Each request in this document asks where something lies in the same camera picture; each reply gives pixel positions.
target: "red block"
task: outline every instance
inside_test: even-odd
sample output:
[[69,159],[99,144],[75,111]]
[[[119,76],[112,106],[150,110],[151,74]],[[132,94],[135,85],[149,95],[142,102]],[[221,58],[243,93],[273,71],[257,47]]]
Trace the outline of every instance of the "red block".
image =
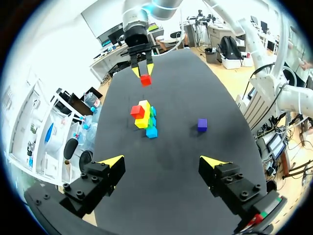
[[131,115],[135,119],[142,119],[145,116],[145,110],[141,105],[136,105],[132,107]]
[[140,81],[143,87],[149,86],[152,84],[152,79],[150,75],[141,75],[140,76]]

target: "wooden floor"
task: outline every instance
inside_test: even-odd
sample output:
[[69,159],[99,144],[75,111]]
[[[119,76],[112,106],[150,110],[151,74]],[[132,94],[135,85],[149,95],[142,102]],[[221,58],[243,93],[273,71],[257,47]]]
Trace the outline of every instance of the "wooden floor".
[[[243,94],[248,83],[248,80],[252,73],[255,71],[254,67],[244,68],[241,67],[235,70],[227,70],[222,65],[211,65],[206,62],[205,54],[201,52],[201,49],[191,48],[191,51],[196,54],[220,79],[220,81],[224,84],[227,88],[230,95],[235,100],[238,94]],[[107,94],[108,88],[110,86],[110,82],[100,86],[98,89],[100,93],[103,94],[101,102],[103,103],[105,100],[105,96]],[[313,143],[313,135],[308,138],[309,141]],[[305,148],[301,148],[301,144],[299,138],[299,129],[296,127],[294,130],[294,135],[292,140],[289,143],[288,156],[291,162],[296,163],[295,167],[302,165],[303,163],[307,162],[309,159],[313,159],[313,148],[310,144],[307,144]],[[278,214],[278,216],[274,219],[274,231],[272,234],[275,233],[281,226],[285,224],[285,222],[290,218],[294,210],[296,209],[297,205],[301,202],[303,195],[305,195],[306,188],[308,187],[308,183],[302,186],[302,174],[292,178],[286,178],[282,180],[282,171],[281,167],[278,170],[277,176],[274,180],[277,182],[277,189],[278,192],[285,196],[288,199],[287,205],[282,209],[282,211]],[[88,216],[84,218],[87,222],[96,225],[94,217]]]

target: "screw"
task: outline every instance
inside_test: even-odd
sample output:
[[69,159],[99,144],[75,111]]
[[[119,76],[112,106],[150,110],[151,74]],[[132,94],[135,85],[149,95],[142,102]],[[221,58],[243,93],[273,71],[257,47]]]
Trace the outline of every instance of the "screw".
[[85,197],[85,194],[84,194],[84,192],[78,190],[78,191],[76,192],[76,196],[77,196],[79,199],[83,199],[83,198]]
[[94,183],[97,183],[97,182],[99,181],[98,177],[96,177],[96,176],[93,176],[93,177],[91,178],[91,180],[92,180]]
[[86,174],[86,173],[81,173],[81,174],[80,174],[80,178],[82,178],[82,179],[86,179],[86,178],[88,178],[88,176],[87,176],[87,174]]
[[255,185],[253,190],[254,191],[259,191],[261,189],[261,185]]
[[45,200],[48,200],[49,198],[50,198],[50,196],[49,196],[48,194],[45,194],[45,195],[44,195],[44,199],[45,199]]
[[232,182],[232,181],[233,181],[233,178],[231,178],[231,177],[227,177],[227,178],[226,178],[226,182],[230,183],[230,182]]
[[248,197],[249,193],[247,191],[242,191],[240,196],[245,199],[246,197]]
[[68,183],[63,184],[63,188],[65,191],[70,191],[70,185]]

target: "black table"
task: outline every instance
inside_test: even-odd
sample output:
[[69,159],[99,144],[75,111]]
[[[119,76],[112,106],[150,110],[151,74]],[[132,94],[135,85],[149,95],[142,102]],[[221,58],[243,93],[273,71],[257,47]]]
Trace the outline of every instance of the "black table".
[[[127,68],[108,90],[93,158],[124,155],[126,172],[96,208],[98,227],[119,235],[230,235],[240,217],[213,197],[198,174],[199,157],[233,161],[265,192],[248,124],[219,79],[190,50],[155,57],[154,63],[151,86],[143,88]],[[145,73],[145,62],[140,69]],[[145,99],[156,108],[157,139],[145,137],[130,115]],[[199,118],[207,118],[203,134],[197,132]]]

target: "black backpack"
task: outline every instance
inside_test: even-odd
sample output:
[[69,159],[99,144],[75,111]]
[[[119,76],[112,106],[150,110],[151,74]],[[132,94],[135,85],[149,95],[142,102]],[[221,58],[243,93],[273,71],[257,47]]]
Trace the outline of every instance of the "black backpack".
[[231,36],[222,37],[221,43],[218,46],[223,56],[228,60],[241,60],[243,58],[235,39]]

